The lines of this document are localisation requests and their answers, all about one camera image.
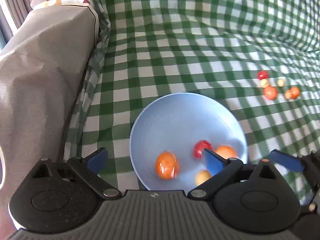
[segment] circular cap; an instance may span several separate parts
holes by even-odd
[[[202,189],[195,189],[191,191],[191,196],[196,198],[201,198],[201,197],[204,197],[205,195],[207,195],[207,193]]]
[[[59,190],[46,190],[36,194],[31,202],[38,210],[55,211],[67,205],[69,197],[66,193]]]
[[[241,197],[241,203],[251,211],[268,212],[276,208],[278,199],[266,191],[250,191]]]
[[[115,197],[119,195],[119,191],[115,188],[108,188],[103,192],[103,194],[106,197]]]

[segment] metal screw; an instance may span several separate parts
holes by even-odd
[[[207,193],[202,189],[194,189],[193,191],[191,191],[191,196],[196,198],[201,198],[201,197],[204,197],[205,195],[207,195]]]
[[[103,192],[103,194],[106,197],[115,197],[119,195],[119,191],[115,188],[108,188]]]
[[[316,209],[316,204],[315,204],[315,203],[311,203],[311,204],[309,205],[309,211],[310,211],[310,212],[313,212],[315,209]]]
[[[155,198],[155,197],[159,197],[159,194],[158,193],[153,193],[150,195],[151,197]]]

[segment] gray fabric cover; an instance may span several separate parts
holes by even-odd
[[[0,239],[12,233],[8,203],[41,157],[56,160],[62,133],[95,46],[89,7],[31,11],[0,54]]]

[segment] curtain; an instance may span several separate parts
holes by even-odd
[[[29,0],[6,0],[10,14],[17,28],[19,28],[31,11]]]
[[[4,37],[3,37],[2,33],[0,32],[0,50],[2,50],[6,44],[7,43],[5,42]]]
[[[1,33],[0,49],[3,49],[4,45],[8,43],[8,41],[12,38],[13,34],[1,7],[0,7],[0,33]]]

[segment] small round fruit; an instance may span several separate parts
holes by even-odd
[[[205,181],[207,181],[208,179],[210,179],[211,177],[212,177],[212,175],[210,174],[209,171],[207,171],[207,170],[199,171],[196,174],[195,183],[196,183],[197,186],[199,186],[202,183],[204,183]]]
[[[279,78],[277,81],[278,87],[284,87],[285,86],[285,80],[283,78]]]
[[[269,74],[268,74],[268,72],[266,70],[261,70],[261,71],[258,72],[258,78],[260,80],[268,78],[268,77],[269,77]]]
[[[264,95],[266,96],[266,98],[274,100],[278,96],[278,91],[275,87],[269,86],[264,89]]]
[[[266,87],[270,86],[270,81],[268,79],[266,79],[266,78],[261,79],[260,86],[262,88],[266,88]]]
[[[179,162],[171,152],[161,153],[155,165],[156,173],[161,179],[173,179],[179,173]]]
[[[293,99],[296,99],[300,95],[300,89],[297,87],[290,88],[290,91]]]
[[[284,93],[284,97],[285,97],[285,99],[291,99],[291,98],[292,98],[291,90],[287,90],[287,91]]]
[[[238,158],[237,152],[229,145],[220,145],[215,153],[219,154],[222,158]]]
[[[193,148],[193,156],[196,157],[196,159],[200,159],[201,160],[202,151],[204,149],[206,149],[206,148],[208,148],[208,149],[213,151],[211,143],[209,143],[206,140],[198,141],[196,143],[195,147]]]

